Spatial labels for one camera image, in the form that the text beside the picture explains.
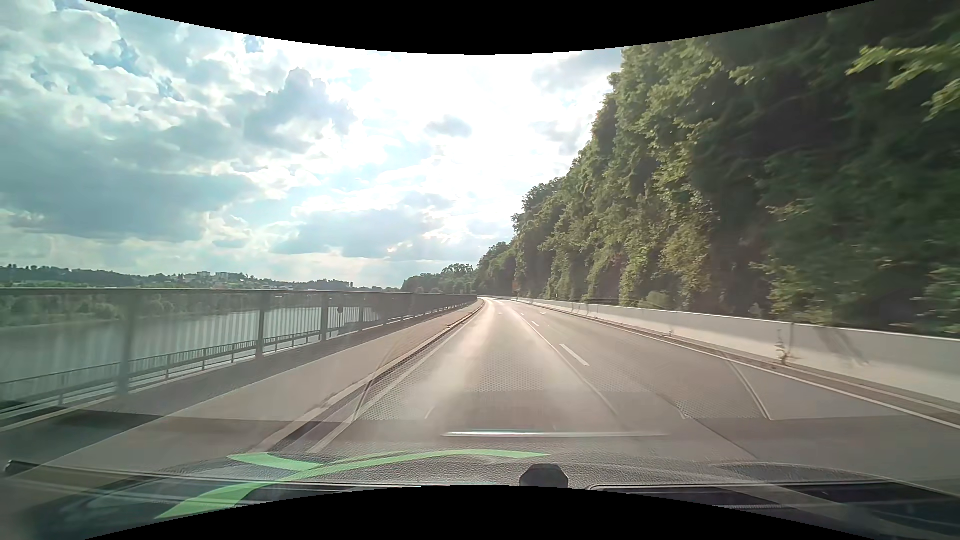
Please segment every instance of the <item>metal railing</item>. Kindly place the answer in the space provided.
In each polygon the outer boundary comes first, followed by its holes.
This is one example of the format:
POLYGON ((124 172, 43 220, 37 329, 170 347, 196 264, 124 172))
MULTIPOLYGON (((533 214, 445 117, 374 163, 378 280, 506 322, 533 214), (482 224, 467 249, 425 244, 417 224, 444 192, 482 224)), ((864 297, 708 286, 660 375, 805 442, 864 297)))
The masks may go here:
POLYGON ((0 414, 123 395, 475 300, 387 292, 0 288, 0 414))

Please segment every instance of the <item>hillside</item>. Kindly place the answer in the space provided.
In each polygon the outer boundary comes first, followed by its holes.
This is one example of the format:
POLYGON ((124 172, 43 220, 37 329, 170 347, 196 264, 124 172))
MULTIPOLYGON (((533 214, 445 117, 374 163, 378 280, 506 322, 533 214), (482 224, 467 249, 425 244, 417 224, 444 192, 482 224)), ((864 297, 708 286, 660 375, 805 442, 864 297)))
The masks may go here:
POLYGON ((960 332, 960 4, 628 48, 479 293, 960 332))

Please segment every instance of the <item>guardrail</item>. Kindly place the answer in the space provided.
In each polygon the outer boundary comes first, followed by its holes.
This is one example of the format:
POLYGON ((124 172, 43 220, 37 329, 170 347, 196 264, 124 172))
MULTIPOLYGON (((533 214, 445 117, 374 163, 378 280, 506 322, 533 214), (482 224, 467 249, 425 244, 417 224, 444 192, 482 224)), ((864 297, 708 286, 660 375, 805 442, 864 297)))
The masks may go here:
POLYGON ((960 339, 517 297, 720 351, 960 403, 960 339))
POLYGON ((385 292, 0 288, 0 414, 123 395, 475 300, 385 292))

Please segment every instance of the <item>windshield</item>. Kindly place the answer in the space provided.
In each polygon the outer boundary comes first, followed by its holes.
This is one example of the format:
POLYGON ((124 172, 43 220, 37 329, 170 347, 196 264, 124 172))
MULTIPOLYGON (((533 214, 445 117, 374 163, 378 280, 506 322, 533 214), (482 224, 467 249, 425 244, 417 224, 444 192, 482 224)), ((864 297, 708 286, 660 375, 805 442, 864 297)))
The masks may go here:
POLYGON ((226 482, 176 515, 960 479, 950 2, 496 55, 0 12, 4 462, 226 482))

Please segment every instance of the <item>sky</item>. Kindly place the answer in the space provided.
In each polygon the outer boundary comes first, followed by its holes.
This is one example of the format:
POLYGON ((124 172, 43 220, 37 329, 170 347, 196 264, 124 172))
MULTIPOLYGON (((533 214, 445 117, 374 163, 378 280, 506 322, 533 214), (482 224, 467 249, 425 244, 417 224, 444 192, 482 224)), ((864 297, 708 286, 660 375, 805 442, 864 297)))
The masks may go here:
POLYGON ((0 263, 399 286, 476 264, 620 49, 423 55, 81 0, 0 8, 0 263))

